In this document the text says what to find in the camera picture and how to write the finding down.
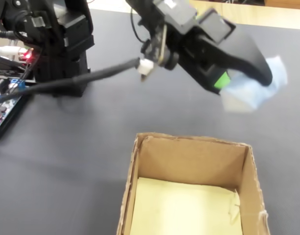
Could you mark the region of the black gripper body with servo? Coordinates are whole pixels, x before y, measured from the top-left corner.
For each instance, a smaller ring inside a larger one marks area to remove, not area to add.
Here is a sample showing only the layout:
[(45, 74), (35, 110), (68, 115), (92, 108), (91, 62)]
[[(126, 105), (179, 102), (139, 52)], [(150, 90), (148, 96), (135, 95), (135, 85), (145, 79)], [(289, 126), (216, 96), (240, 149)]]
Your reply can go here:
[(186, 71), (208, 71), (220, 65), (216, 54), (222, 43), (234, 30), (215, 9), (201, 16), (194, 8), (174, 8), (165, 11), (168, 25), (168, 47), (179, 54), (179, 65)]

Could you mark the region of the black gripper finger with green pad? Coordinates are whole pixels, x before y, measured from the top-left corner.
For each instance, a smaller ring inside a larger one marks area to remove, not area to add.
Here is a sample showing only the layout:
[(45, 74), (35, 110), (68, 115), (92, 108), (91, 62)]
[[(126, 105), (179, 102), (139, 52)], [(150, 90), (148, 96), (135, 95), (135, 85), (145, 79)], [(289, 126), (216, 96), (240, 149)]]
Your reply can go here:
[(240, 71), (263, 86), (271, 84), (273, 76), (265, 57), (240, 28), (234, 28), (219, 42), (201, 35), (200, 43), (207, 59), (217, 66)]
[(201, 87), (211, 93), (219, 94), (230, 83), (227, 69), (217, 66), (202, 54), (182, 52), (178, 63)]

